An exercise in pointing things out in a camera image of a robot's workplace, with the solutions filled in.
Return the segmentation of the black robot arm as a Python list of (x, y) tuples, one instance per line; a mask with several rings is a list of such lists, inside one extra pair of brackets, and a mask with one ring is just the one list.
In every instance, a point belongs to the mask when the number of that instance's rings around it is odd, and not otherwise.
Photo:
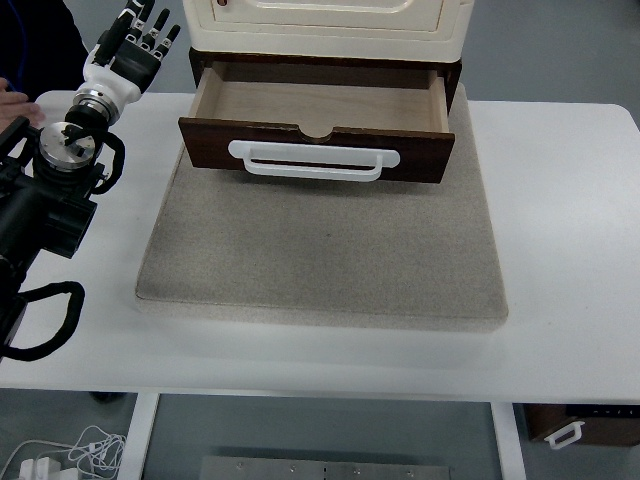
[[(73, 106), (61, 122), (44, 128), (25, 117), (1, 134), (1, 355), (31, 362), (64, 345), (75, 332), (85, 299), (76, 281), (21, 286), (37, 255), (46, 250), (70, 258), (78, 250), (97, 205), (123, 173), (125, 146), (110, 132), (112, 121), (87, 106)], [(16, 348), (11, 342), (29, 304), (65, 295), (60, 329), (44, 343)]]

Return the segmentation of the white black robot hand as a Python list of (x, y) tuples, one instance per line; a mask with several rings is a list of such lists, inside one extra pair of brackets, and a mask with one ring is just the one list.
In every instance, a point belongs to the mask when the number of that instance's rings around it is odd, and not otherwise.
[(170, 16), (164, 8), (151, 20), (153, 1), (129, 1), (103, 32), (83, 68), (84, 83), (73, 105), (87, 107), (114, 124), (124, 108), (149, 88), (181, 27), (163, 32)]

